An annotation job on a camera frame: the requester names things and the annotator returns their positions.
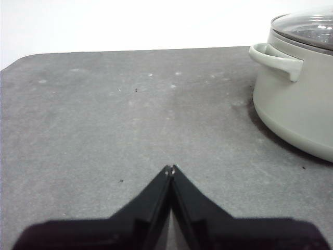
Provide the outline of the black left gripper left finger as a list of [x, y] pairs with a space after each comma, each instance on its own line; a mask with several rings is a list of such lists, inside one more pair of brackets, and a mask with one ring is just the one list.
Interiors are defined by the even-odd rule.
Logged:
[[16, 249], [161, 249], [170, 205], [170, 166], [128, 204], [104, 219], [51, 220], [27, 227]]

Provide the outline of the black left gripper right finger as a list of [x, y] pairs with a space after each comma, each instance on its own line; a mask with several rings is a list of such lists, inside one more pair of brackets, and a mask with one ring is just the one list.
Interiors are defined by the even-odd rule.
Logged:
[[207, 198], [176, 165], [171, 205], [190, 249], [327, 249], [319, 229], [292, 218], [236, 218]]

